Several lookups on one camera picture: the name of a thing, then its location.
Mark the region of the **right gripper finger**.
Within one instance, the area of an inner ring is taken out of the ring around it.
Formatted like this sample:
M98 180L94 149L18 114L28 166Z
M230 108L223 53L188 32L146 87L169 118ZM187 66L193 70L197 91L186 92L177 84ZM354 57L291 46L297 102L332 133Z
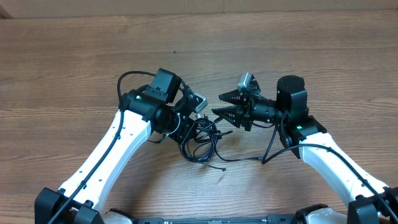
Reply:
M239 90L235 89L233 91L220 94L220 101L231 103L232 105L245 105L248 103L248 94L245 88Z
M212 112L215 115L227 120L227 122L231 123L237 128L240 128L242 125L244 116L244 110L242 106L234 105L223 108L213 108Z

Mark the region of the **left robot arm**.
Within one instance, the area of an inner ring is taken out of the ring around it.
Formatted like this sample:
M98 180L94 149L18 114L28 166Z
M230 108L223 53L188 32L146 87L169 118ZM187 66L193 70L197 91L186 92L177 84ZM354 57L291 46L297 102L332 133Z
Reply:
M118 83L118 111L113 122L80 168L58 190L42 189L34 203L36 223L134 223L132 215L111 209L103 213L108 195L134 153L152 133L185 141L192 113L207 106L168 70L158 69L150 85L127 93Z

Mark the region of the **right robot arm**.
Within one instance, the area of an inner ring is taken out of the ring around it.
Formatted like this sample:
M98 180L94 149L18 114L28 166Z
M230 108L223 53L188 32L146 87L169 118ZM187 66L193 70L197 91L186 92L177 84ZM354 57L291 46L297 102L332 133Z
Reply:
M338 213L319 203L284 215L278 223L380 223L386 217L397 223L397 189L378 180L355 163L333 140L307 106L307 91L302 77L279 78L276 99L260 95L259 84L250 73L242 75L237 89L219 95L229 106L213 113L233 126L250 131L256 121L269 123L280 136L283 149L265 152L262 164L291 151L315 169L338 194L347 213Z

